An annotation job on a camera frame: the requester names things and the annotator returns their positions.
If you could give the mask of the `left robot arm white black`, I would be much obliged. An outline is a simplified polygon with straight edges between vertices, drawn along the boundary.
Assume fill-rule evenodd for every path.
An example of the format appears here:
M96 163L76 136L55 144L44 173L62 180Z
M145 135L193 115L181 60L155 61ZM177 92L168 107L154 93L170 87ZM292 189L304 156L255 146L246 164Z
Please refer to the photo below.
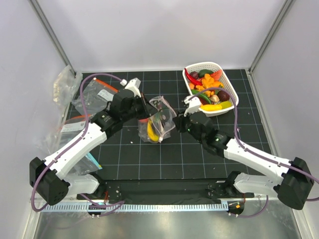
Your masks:
M38 193L50 206L70 195L86 194L101 199L106 192L103 179L95 173L68 175L69 171L92 149L120 131L125 122L147 119L157 112L142 93L118 91L74 139L44 160L36 157L30 162L29 181L33 193Z

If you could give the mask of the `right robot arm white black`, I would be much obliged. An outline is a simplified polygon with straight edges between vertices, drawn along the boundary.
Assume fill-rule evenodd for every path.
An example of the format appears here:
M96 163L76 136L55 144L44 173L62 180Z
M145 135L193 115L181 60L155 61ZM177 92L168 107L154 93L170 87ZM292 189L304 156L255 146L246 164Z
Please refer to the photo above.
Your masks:
M260 175L232 172L224 182L229 197L240 193L277 197L286 206L303 209L315 183L307 163L279 158L245 144L236 137L217 130L212 119L202 112L179 113L173 118L176 129L187 132L210 154L227 158L258 171Z

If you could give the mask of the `clear pink-dotted zip bag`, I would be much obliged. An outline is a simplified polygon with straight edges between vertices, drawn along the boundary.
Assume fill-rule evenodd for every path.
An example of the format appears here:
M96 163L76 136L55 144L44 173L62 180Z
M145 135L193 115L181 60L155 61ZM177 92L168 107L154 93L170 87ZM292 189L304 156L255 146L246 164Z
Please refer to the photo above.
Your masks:
M148 121L151 121L156 131L156 134L159 136L158 142L153 142L148 138L147 133L147 124L148 123L139 123L139 137L143 142L150 143L161 143L163 140L171 136L171 131L175 129L175 124L173 118L177 116L175 110L170 106L168 101L164 96L157 96L150 100L150 104L157 108L158 113L147 118Z

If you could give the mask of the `yellow toy banana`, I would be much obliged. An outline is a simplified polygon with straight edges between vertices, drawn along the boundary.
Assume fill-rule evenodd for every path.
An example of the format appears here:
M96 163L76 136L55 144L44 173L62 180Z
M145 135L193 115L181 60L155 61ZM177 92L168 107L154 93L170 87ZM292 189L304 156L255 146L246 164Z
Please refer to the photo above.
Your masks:
M158 142L159 141L159 136L156 134L156 131L154 130L153 124L151 121L148 121L147 124L147 133L148 133L148 138L153 141L153 142Z

